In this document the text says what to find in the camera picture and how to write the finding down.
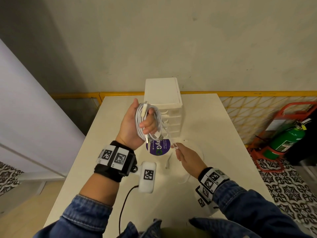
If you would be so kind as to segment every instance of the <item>green fire extinguisher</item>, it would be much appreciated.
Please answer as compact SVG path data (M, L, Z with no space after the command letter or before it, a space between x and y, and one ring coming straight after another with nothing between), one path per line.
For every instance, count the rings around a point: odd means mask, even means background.
M273 138L273 140L269 143L269 147L277 152L285 153L305 136L305 130L307 129L305 124L310 120L311 119L307 119L303 122L296 122L295 126L282 131ZM263 156L270 160L276 160L279 157L279 154L267 149L263 153Z

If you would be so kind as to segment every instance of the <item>black and white tile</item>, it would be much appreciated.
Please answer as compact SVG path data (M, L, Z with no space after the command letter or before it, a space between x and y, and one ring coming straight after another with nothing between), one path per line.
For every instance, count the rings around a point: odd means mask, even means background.
M22 171L0 162L0 196L19 185L17 177Z
M276 162L258 160L263 169L279 169ZM266 173L258 169L276 205L317 237L317 197L294 167L282 160L284 172Z

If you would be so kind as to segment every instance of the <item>gray wall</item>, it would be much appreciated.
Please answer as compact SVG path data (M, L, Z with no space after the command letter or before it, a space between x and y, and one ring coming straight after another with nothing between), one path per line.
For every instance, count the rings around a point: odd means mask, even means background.
M317 0L0 0L0 38L48 92L317 90Z

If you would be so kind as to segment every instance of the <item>wooden floor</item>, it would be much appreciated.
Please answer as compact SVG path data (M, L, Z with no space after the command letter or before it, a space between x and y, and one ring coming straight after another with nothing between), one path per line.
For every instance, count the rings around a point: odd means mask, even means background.
M47 182L39 196L31 197L1 217L0 237L33 237L43 228L63 183L64 181Z

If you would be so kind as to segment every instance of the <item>denim jacket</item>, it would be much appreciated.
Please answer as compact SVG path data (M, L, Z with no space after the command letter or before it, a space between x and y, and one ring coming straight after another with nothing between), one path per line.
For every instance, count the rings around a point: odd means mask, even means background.
M209 231L212 237L258 238L288 237L309 238L301 232L295 222L279 208L265 200L254 190L246 191L234 181L220 185L213 201L218 204L225 219L192 218L190 224ZM112 207L77 195L66 208L60 219L35 234L43 237L102 237L108 224ZM150 227L140 234L129 222L120 237L161 237L161 220L154 220Z

